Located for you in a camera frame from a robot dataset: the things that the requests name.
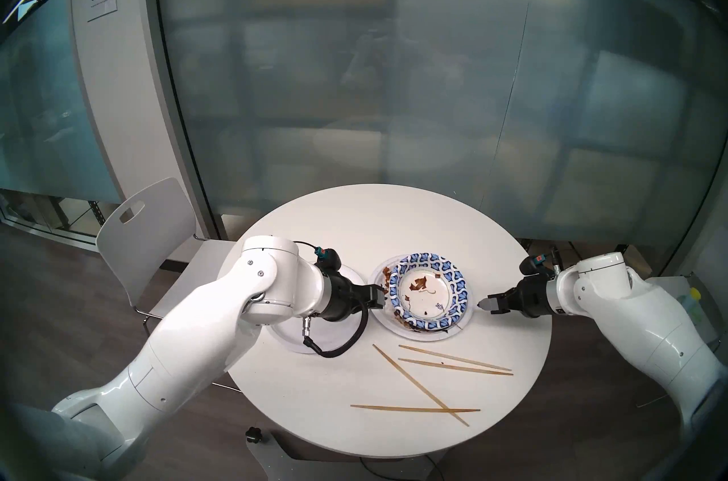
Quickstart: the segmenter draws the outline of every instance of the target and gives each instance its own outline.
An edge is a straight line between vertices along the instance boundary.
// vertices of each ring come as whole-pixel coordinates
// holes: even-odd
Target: glass partition
[[[0,207],[10,221],[94,236],[89,201],[120,200],[78,85],[68,10],[43,1],[0,45]]]
[[[199,175],[233,237],[395,183],[518,237],[661,267],[728,132],[728,43],[690,0],[160,0]]]

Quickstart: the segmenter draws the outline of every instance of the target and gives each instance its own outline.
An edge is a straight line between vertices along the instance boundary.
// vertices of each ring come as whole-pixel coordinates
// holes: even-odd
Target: white plate
[[[372,275],[369,276],[367,283],[376,283],[377,285],[382,285],[385,289],[389,290],[388,285],[383,285],[384,275],[381,273],[381,270],[385,267],[392,268],[396,266],[399,261],[407,255],[409,254],[398,255],[379,264],[377,269],[375,269]],[[390,303],[389,295],[386,296],[386,302],[384,303],[383,309],[369,311],[369,313],[373,314],[374,318],[380,321],[385,328],[390,329],[393,333],[398,334],[399,336],[403,336],[403,338],[409,338],[410,340],[417,340],[420,342],[434,342],[436,340],[445,340],[445,338],[455,336],[458,332],[460,332],[460,330],[465,328],[465,325],[468,324],[474,310],[475,303],[468,303],[468,307],[465,309],[465,315],[463,315],[460,322],[447,330],[440,330],[438,332],[416,332],[415,330],[401,324],[395,319],[395,308]]]
[[[364,285],[364,280],[361,276],[348,266],[342,265],[338,273],[346,277],[354,285]],[[328,320],[313,318],[311,319],[311,338],[323,351],[335,350],[339,346],[347,343],[354,335],[354,332],[359,328],[361,319],[361,313],[352,314],[338,322],[329,322]],[[294,317],[284,320],[277,325],[270,326],[268,329],[290,351],[296,351],[299,354],[314,353],[311,348],[304,346],[304,320],[302,318]]]

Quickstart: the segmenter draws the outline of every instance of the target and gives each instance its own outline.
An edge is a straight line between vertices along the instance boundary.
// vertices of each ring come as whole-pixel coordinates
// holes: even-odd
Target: wooden chopstick
[[[511,369],[508,369],[508,368],[501,368],[499,365],[484,364],[483,362],[476,362],[474,359],[465,359],[464,357],[448,356],[447,354],[440,354],[437,351],[423,350],[422,348],[413,348],[412,346],[405,346],[403,344],[400,344],[400,348],[418,351],[420,354],[427,354],[429,356],[437,356],[437,357],[444,357],[447,359],[454,359],[457,362],[464,362],[466,364],[482,365],[484,368],[492,368],[494,370],[501,370],[501,371],[512,371]]]
[[[410,362],[411,364],[429,365],[433,368],[445,368],[447,370],[472,371],[475,373],[490,373],[493,376],[512,376],[513,375],[512,373],[508,373],[505,371],[490,371],[490,370],[479,370],[477,368],[463,368],[460,365],[438,364],[435,362],[425,362],[421,359],[407,359],[407,358],[401,357],[401,358],[399,358],[399,361]]]
[[[398,410],[401,412],[481,412],[479,408],[417,408],[417,407],[379,407],[377,405],[352,405],[354,408],[372,410]]]
[[[406,371],[404,371],[404,369],[402,369],[402,366],[401,366],[401,365],[399,365],[399,364],[398,364],[398,363],[397,363],[397,362],[396,362],[396,361],[395,361],[394,359],[392,359],[391,357],[387,356],[387,355],[386,355],[386,354],[385,354],[385,353],[384,353],[383,351],[381,351],[381,350],[380,350],[380,349],[378,348],[378,346],[377,346],[376,344],[372,344],[372,346],[374,346],[374,348],[375,348],[375,349],[376,349],[376,350],[377,350],[377,351],[378,351],[378,352],[379,352],[379,353],[380,353],[380,354],[381,354],[382,356],[384,356],[384,357],[385,357],[386,361],[388,361],[388,362],[389,362],[390,364],[394,365],[394,366],[395,366],[395,368],[397,368],[397,369],[398,369],[398,370],[400,371],[400,373],[402,373],[402,375],[403,375],[403,376],[405,376],[405,377],[406,377],[407,379],[409,379],[409,380],[410,380],[410,381],[411,381],[412,383],[414,383],[414,384],[415,384],[415,386],[416,386],[416,387],[417,387],[417,388],[418,388],[418,389],[419,389],[420,391],[422,391],[422,392],[423,392],[424,394],[426,394],[426,395],[427,395],[427,396],[428,396],[428,397],[429,397],[430,399],[432,399],[433,401],[435,401],[436,403],[438,403],[438,405],[439,405],[439,406],[441,406],[441,407],[442,407],[443,409],[445,409],[445,410],[446,410],[447,412],[449,412],[449,413],[450,413],[450,414],[451,414],[452,416],[454,416],[455,418],[457,418],[457,419],[458,419],[458,420],[459,420],[460,422],[462,422],[462,423],[463,423],[463,424],[464,424],[465,426],[470,426],[470,425],[469,425],[469,424],[468,424],[467,422],[465,422],[465,421],[464,421],[464,420],[463,420],[462,418],[460,418],[459,416],[457,416],[457,414],[456,414],[456,413],[455,413],[454,411],[452,411],[451,409],[449,409],[449,408],[448,408],[448,406],[447,406],[447,405],[446,405],[445,403],[443,403],[443,402],[442,402],[441,400],[439,400],[439,399],[438,399],[438,398],[437,398],[437,397],[436,397],[435,395],[433,395],[432,393],[430,393],[429,391],[427,391],[427,389],[425,389],[425,388],[424,388],[424,387],[423,387],[423,386],[421,385],[421,383],[420,383],[420,382],[418,382],[418,381],[417,381],[417,380],[416,380],[416,379],[415,379],[414,377],[412,377],[412,376],[411,376],[411,375],[410,375],[409,373],[407,373]]]

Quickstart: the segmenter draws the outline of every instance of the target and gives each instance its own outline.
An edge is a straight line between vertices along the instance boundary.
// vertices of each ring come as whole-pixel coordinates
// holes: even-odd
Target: plate
[[[468,285],[448,259],[429,252],[402,258],[390,274],[395,315],[426,331],[455,325],[468,308]]]
[[[383,270],[384,268],[393,268],[404,257],[406,257],[406,255],[401,254],[393,258],[389,258],[388,260],[385,260],[384,262],[379,264],[369,276],[369,280],[367,283],[376,283],[377,285],[381,285],[385,289],[388,289],[389,283],[387,283],[384,279]],[[403,338],[409,338],[410,340],[416,340],[420,342],[434,342],[437,340],[444,340],[460,333],[460,331],[463,330],[468,324],[470,318],[472,317],[472,313],[475,311],[475,303],[468,303],[467,308],[465,308],[464,315],[455,325],[445,330],[438,329],[428,331],[419,328],[413,329],[409,325],[403,324],[401,320],[395,318],[395,307],[393,307],[392,305],[389,294],[385,295],[385,299],[386,300],[384,303],[384,308],[381,309],[381,311],[370,311],[374,318],[376,318],[382,324],[382,326],[384,326],[388,330],[391,330],[393,333],[402,336]]]
[[[361,276],[348,266],[342,264],[338,273],[346,277],[355,285],[364,285]],[[329,322],[321,318],[311,319],[311,338],[324,351],[334,350],[345,344],[359,328],[361,322],[361,313],[349,315],[344,320],[338,322]],[[304,346],[304,320],[294,316],[292,319],[279,322],[277,325],[268,327],[271,334],[283,346],[290,351],[299,354],[313,354],[311,348]]]

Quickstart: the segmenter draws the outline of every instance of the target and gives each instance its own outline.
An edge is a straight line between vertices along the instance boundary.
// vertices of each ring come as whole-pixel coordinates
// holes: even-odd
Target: wall
[[[728,132],[728,42],[690,0],[160,0],[216,215],[318,189],[451,196],[512,235],[656,271]]]
[[[724,151],[711,191],[665,272],[666,275],[688,275],[694,271],[710,292],[715,301],[714,308],[718,309],[724,322],[728,321],[727,229],[728,151]],[[728,364],[728,343],[722,342],[716,355]]]
[[[0,46],[0,188],[116,203],[76,75],[69,8],[44,2]]]
[[[82,81],[122,193],[129,197],[165,177],[185,188],[151,74],[145,7],[141,0],[117,0],[117,11],[87,22],[83,4],[71,0]],[[190,239],[170,257],[189,261],[198,247]]]

